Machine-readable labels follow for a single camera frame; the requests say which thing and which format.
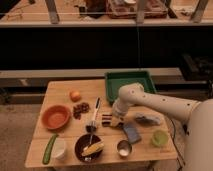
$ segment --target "brown bowl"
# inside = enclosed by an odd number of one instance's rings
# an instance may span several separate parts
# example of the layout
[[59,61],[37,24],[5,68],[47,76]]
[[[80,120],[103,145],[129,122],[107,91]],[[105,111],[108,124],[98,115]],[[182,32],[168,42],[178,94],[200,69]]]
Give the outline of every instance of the brown bowl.
[[42,124],[50,130],[63,127],[71,116],[71,111],[62,105],[49,107],[42,115]]
[[[94,160],[96,160],[102,152],[102,150],[101,150],[97,153],[93,153],[93,154],[88,155],[88,156],[82,156],[81,154],[82,154],[84,148],[89,145],[89,141],[90,141],[90,134],[85,134],[85,135],[81,136],[75,144],[75,155],[76,155],[76,157],[80,161],[86,162],[86,163],[91,163]],[[99,142],[99,141],[101,141],[101,139],[98,136],[93,135],[92,144]]]

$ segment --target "metal cup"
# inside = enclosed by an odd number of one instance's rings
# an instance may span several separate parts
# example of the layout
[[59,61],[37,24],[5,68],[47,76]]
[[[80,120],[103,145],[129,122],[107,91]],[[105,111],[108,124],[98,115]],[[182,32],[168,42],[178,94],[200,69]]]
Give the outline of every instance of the metal cup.
[[132,145],[127,140],[121,140],[117,144],[117,151],[121,157],[127,157],[132,152]]

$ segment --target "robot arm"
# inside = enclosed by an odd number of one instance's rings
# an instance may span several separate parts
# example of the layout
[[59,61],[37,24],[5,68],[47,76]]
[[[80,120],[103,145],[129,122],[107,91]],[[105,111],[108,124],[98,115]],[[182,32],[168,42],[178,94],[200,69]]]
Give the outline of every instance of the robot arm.
[[188,123],[193,109],[199,101],[187,100],[169,96],[145,93],[139,83],[125,85],[119,89],[119,98],[113,104],[113,114],[123,117],[130,106],[142,105],[175,118],[182,123]]
[[139,83],[119,89],[112,115],[124,117],[133,105],[147,106],[188,124],[184,171],[213,171],[213,99],[199,102],[144,92]]

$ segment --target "orange bowl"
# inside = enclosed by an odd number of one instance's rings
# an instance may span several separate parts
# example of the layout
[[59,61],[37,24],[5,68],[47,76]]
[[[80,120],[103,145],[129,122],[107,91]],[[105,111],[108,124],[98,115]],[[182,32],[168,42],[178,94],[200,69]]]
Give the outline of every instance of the orange bowl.
[[50,130],[63,127],[71,116],[71,111],[62,105],[49,107],[42,115],[42,124]]

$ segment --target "green plastic tray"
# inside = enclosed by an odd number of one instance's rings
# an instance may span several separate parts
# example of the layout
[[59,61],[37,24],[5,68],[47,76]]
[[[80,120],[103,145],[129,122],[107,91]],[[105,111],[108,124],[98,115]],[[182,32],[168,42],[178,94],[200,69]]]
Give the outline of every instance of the green plastic tray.
[[141,83],[147,93],[156,93],[155,86],[148,71],[107,72],[105,73],[105,87],[108,102],[112,105],[118,97],[121,86],[131,83]]

